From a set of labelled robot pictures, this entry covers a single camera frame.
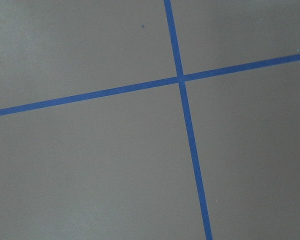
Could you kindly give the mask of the blue tape line lengthwise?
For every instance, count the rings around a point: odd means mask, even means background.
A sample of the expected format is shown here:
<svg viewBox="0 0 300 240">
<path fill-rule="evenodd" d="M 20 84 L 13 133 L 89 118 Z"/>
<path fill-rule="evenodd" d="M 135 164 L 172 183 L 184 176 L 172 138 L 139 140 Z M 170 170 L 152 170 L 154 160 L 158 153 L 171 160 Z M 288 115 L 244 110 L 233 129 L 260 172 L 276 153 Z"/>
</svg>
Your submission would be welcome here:
<svg viewBox="0 0 300 240">
<path fill-rule="evenodd" d="M 167 25 L 169 30 L 176 77 L 178 81 L 179 94 L 182 103 L 182 111 L 184 116 L 186 132 L 187 132 L 187 138 L 188 138 L 188 144 L 190 149 L 195 184 L 196 184 L 196 189 L 198 194 L 198 200 L 200 205 L 200 212 L 201 212 L 201 217 L 203 222 L 204 234 L 207 240 L 212 240 L 213 239 L 212 228 L 211 228 L 210 217 L 208 212 L 201 166 L 200 166 L 200 161 L 198 156 L 197 143 L 196 143 L 196 138 L 195 138 L 195 133 L 193 128 L 189 98 L 187 93 L 185 75 L 183 71 L 182 58 L 181 58 L 181 53 L 179 48 L 172 3 L 170 0 L 164 0 L 163 2 L 164 2 L 165 14 L 166 14 Z"/>
</svg>

